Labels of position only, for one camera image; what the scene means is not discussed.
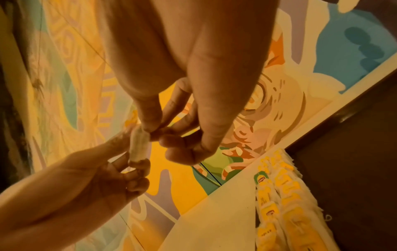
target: painted wall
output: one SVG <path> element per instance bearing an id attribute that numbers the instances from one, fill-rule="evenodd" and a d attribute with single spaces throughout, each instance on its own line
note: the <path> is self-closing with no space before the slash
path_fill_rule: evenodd
<path id="1" fill-rule="evenodd" d="M 104 142 L 137 113 L 106 63 L 95 0 L 22 2 L 31 18 L 28 72 L 35 89 L 28 130 L 40 170 Z M 217 153 L 192 168 L 168 162 L 153 143 L 147 193 L 70 250 L 157 250 L 180 215 L 396 53 L 390 23 L 351 2 L 282 0 L 255 92 Z M 160 95 L 162 105 L 171 92 Z"/>

